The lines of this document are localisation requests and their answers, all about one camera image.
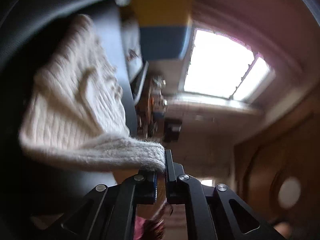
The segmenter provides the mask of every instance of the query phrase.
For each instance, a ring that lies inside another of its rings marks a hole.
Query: white knitted fabric
[[[116,69],[93,27],[88,16],[78,15],[34,77],[20,144],[30,158],[64,169],[164,171],[161,144],[129,137]]]

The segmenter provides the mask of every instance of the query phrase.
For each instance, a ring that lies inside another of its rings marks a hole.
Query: small bright window
[[[244,101],[268,73],[259,54],[228,37],[196,30],[184,90]]]
[[[201,180],[201,184],[212,187],[212,179],[203,179]]]

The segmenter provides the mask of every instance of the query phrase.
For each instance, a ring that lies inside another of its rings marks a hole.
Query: white pillow
[[[130,18],[123,23],[122,43],[127,64],[129,81],[131,83],[142,68],[140,29],[138,21],[135,18]]]

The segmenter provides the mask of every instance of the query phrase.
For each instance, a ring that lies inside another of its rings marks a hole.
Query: metal screw
[[[189,177],[189,175],[187,175],[187,174],[181,174],[181,175],[179,176],[179,179],[185,181],[185,180],[190,179],[190,177]]]
[[[141,174],[137,174],[133,178],[136,181],[142,181],[144,179],[143,175],[141,175]]]
[[[106,188],[107,188],[107,187],[106,187],[105,185],[99,184],[99,185],[97,185],[97,187],[96,187],[96,191],[102,192],[102,191],[105,191]]]
[[[223,184],[223,183],[220,183],[220,184],[218,184],[217,185],[217,190],[219,190],[219,191],[226,191],[227,190],[227,185],[226,184]]]

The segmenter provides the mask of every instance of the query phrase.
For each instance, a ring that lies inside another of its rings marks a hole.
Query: pink cloth
[[[144,224],[145,221],[146,221],[146,219],[136,216],[136,220],[134,222],[133,240],[139,240],[142,237],[143,224]]]

